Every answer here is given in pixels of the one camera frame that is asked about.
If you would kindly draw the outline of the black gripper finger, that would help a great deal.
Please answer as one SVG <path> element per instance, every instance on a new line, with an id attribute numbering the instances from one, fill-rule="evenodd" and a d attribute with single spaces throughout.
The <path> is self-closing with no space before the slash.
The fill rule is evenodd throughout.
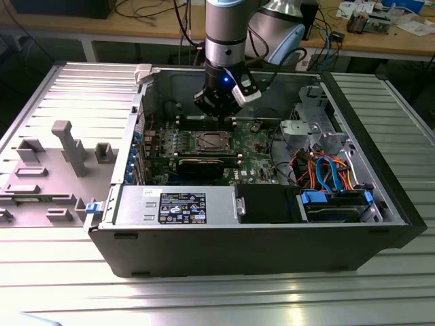
<path id="1" fill-rule="evenodd" d="M 236 100 L 225 100 L 222 102 L 222 121 L 227 122 L 232 116 L 240 112 L 241 107 Z"/>
<path id="2" fill-rule="evenodd" d="M 201 90 L 194 95 L 194 104 L 208 117 L 218 122 L 224 121 L 222 103 L 215 93 Z"/>

